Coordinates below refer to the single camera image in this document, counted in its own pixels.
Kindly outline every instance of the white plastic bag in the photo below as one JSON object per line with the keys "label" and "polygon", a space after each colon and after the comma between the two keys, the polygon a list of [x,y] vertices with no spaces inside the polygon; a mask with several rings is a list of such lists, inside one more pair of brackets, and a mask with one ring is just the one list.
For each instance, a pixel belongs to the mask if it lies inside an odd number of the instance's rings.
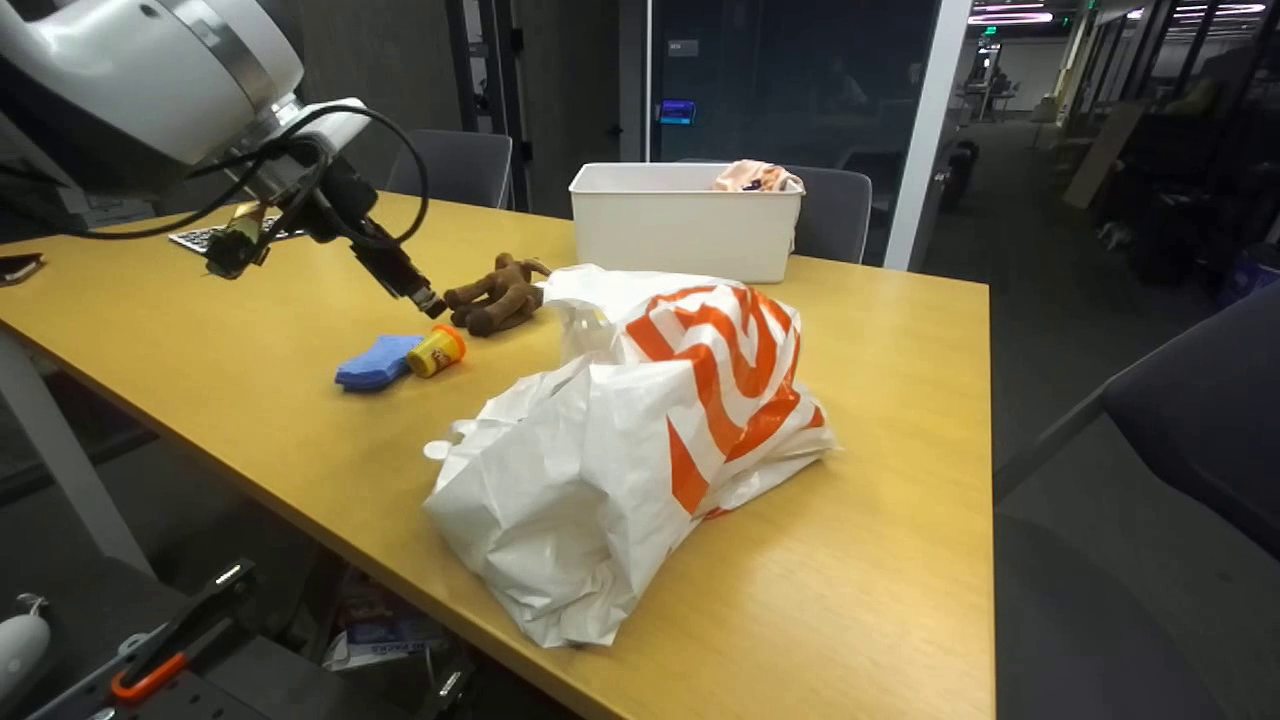
{"label": "white plastic bag", "polygon": [[570,268],[580,353],[489,400],[430,513],[543,648],[614,644],[670,554],[831,443],[796,387],[801,315],[744,285]]}

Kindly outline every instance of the blue toy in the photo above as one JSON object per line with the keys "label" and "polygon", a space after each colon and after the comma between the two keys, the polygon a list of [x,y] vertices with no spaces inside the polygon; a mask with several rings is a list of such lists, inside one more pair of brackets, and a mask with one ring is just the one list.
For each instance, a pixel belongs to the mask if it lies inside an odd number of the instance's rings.
{"label": "blue toy", "polygon": [[418,344],[422,338],[382,338],[369,353],[335,368],[335,384],[346,393],[385,393],[407,374],[407,357]]}

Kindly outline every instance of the floor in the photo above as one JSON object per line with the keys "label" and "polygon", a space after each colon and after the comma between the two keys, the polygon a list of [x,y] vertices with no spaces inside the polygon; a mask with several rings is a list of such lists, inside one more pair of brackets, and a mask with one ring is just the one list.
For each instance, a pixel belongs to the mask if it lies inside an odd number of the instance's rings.
{"label": "floor", "polygon": [[[1200,287],[1137,285],[1124,262],[1091,242],[1087,219],[1061,210],[1067,164],[1042,157],[1025,121],[979,126],[968,136],[979,140],[985,157],[964,206],[940,219],[929,268],[993,287],[1002,461],[1109,374],[1217,304]],[[285,629],[301,578],[324,558],[229,494],[188,452],[133,443],[76,387],[70,387],[70,405],[85,429],[98,429],[106,476],[158,558],[160,578],[196,591],[221,559],[261,559],[269,586],[253,617],[289,644]],[[98,563],[66,501],[24,464],[11,429],[0,429],[0,476],[7,476],[0,486],[0,580],[24,578],[56,589],[62,578]],[[1161,488],[1109,429],[1087,433],[1020,488],[1002,509],[1002,528],[1006,522],[1035,525],[1116,578],[1142,611],[1198,663],[1230,716],[1276,716],[1280,563],[1200,503]],[[1042,653],[1035,629],[1016,629],[1010,610],[1002,610],[1002,632],[1016,636],[1020,653]],[[475,704],[474,716],[566,716],[510,671],[489,669],[480,687],[484,709]],[[412,685],[382,685],[382,698],[397,693],[403,704],[412,702]]]}
{"label": "floor", "polygon": [[[85,429],[81,439],[102,461],[106,486],[165,586],[92,549],[70,501],[31,467],[31,452],[11,415],[0,412],[0,617],[15,611],[15,591],[42,591],[62,619],[62,663],[31,687],[38,702],[92,671],[124,636],[178,617],[184,596],[196,596],[232,559],[253,559],[258,591],[240,610],[240,619],[258,629],[261,642],[226,653],[208,669],[214,687],[253,698],[273,720],[407,720],[426,709],[426,669],[418,661],[339,675],[320,671],[332,632],[318,632],[318,617],[332,617],[327,603],[335,596],[335,559],[327,554],[246,501],[229,476],[191,452],[170,450],[106,409],[76,379],[52,379],[52,387],[72,426]],[[347,578],[347,586],[356,586],[356,591],[346,596],[362,596],[347,602],[347,610],[385,603],[362,578]],[[459,704],[466,720],[570,716],[558,702],[489,661],[480,661]]]}

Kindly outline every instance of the wall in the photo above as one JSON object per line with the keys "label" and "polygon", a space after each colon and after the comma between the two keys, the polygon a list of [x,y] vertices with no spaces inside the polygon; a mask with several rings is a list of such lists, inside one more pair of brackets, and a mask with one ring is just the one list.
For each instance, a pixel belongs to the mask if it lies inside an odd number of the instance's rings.
{"label": "wall", "polygon": [[518,0],[531,210],[570,212],[580,164],[622,157],[622,0]]}
{"label": "wall", "polygon": [[622,162],[645,157],[645,0],[622,0],[618,12],[618,121],[622,121]]}
{"label": "wall", "polygon": [[[289,0],[285,16],[303,101],[362,97],[399,127],[459,127],[445,0]],[[369,127],[347,153],[382,180],[397,140]]]}

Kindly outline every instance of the wooden table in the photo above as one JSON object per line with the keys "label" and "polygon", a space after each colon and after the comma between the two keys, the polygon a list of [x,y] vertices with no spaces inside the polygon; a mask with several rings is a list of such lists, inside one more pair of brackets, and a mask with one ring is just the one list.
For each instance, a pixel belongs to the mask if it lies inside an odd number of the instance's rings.
{"label": "wooden table", "polygon": [[[407,201],[378,218],[397,234]],[[346,398],[332,368],[422,332],[346,244],[293,242],[229,285],[165,244],[42,242],[0,320],[246,481],[246,494],[587,716],[998,716],[987,292],[791,262],[801,379],[839,450],[708,522],[618,648],[541,653],[422,513],[426,439],[559,359],[559,320],[475,340],[466,368]],[[574,262],[574,226],[432,206],[412,255],[438,287],[495,254]]]}

